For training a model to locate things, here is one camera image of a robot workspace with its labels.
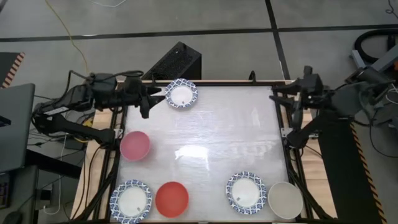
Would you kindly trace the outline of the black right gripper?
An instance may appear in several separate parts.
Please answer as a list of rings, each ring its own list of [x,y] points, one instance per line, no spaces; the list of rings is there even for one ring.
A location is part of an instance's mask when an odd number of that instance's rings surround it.
[[[285,108],[293,108],[292,127],[300,129],[303,120],[303,111],[325,108],[330,104],[328,92],[317,73],[313,73],[313,68],[309,65],[304,66],[303,78],[297,79],[289,84],[274,86],[273,91],[278,93],[298,93],[298,100],[293,97],[270,96],[275,103]]]

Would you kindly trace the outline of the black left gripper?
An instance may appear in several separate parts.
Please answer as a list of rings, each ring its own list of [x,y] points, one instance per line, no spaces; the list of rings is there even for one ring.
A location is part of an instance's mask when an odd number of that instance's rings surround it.
[[[150,109],[165,99],[162,95],[149,95],[160,91],[159,87],[146,87],[139,78],[127,77],[123,86],[123,106],[139,107],[142,118],[147,119]]]

